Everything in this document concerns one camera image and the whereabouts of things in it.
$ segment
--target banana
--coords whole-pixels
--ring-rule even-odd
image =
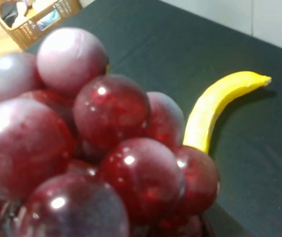
[[[270,83],[271,77],[254,72],[232,73],[211,85],[189,115],[183,144],[208,153],[214,124],[234,99]]]

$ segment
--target yellow banana peel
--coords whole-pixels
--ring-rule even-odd
[[[189,115],[183,144],[208,153],[214,124],[234,99],[270,83],[255,72],[232,73],[212,84],[197,100]]]

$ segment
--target wicker basket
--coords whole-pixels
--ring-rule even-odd
[[[0,6],[8,0],[0,0]],[[41,29],[38,25],[40,19],[51,13],[53,10],[57,10],[60,18],[51,25]],[[57,0],[52,5],[45,8],[26,22],[16,28],[10,28],[0,17],[1,27],[11,36],[11,38],[18,44],[18,46],[24,50],[38,39],[44,36],[46,33],[52,30],[56,25],[63,20],[77,14],[82,9],[78,0]]]

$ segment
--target bunch of grapes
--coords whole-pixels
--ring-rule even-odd
[[[108,74],[91,33],[0,58],[1,237],[201,237],[219,174],[169,96]]]

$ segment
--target table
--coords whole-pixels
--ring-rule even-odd
[[[157,0],[98,0],[59,27],[94,33],[109,52],[111,73],[169,94],[186,117],[227,74],[271,76],[267,88],[232,102],[216,123],[211,156],[222,189],[209,216],[219,237],[247,236],[245,229],[282,237],[282,49]],[[40,43],[27,51],[36,53]]]

